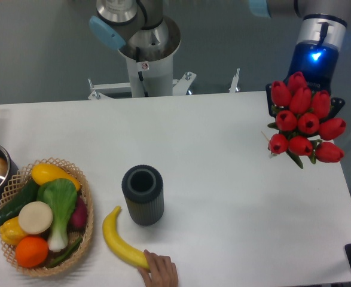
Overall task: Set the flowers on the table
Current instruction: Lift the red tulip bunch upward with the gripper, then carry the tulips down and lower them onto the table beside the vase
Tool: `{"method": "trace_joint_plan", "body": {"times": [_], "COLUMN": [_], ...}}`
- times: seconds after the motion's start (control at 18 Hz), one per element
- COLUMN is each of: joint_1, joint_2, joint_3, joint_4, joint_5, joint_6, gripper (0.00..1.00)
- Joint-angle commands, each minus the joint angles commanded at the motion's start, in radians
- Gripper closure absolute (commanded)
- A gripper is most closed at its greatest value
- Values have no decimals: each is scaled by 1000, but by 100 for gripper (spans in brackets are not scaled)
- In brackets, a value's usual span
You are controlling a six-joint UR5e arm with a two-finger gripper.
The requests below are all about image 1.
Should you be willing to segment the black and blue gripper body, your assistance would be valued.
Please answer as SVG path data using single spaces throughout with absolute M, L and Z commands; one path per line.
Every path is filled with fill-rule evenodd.
M 336 16 L 305 16 L 285 81 L 301 72 L 312 90 L 330 93 L 346 28 L 347 21 Z

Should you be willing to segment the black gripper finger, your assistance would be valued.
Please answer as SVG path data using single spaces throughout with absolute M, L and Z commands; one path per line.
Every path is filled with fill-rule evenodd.
M 271 99 L 271 83 L 265 85 L 265 92 L 267 98 L 268 114 L 271 117 L 276 117 L 276 113 L 273 111 L 274 103 Z
M 320 119 L 321 123 L 324 123 L 332 118 L 334 118 L 346 104 L 345 100 L 339 97 L 332 97 L 330 100 L 330 110 L 325 118 Z

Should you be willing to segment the human hand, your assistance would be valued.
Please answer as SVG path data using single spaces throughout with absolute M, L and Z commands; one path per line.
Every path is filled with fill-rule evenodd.
M 169 256 L 157 255 L 144 250 L 144 255 L 149 266 L 149 271 L 139 267 L 145 286 L 179 286 L 178 271 L 176 264 Z

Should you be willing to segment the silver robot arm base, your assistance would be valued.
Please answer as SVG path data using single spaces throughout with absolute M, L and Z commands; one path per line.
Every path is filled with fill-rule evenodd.
M 90 30 L 125 58 L 132 96 L 171 96 L 181 33 L 163 14 L 163 1 L 97 1 L 96 12 Z

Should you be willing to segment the silver robot arm with gripper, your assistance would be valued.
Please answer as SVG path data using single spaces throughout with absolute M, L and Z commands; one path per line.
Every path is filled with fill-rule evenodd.
M 249 8 L 258 17 L 297 16 L 302 24 L 297 44 L 319 44 L 341 50 L 351 15 L 351 1 L 249 1 Z

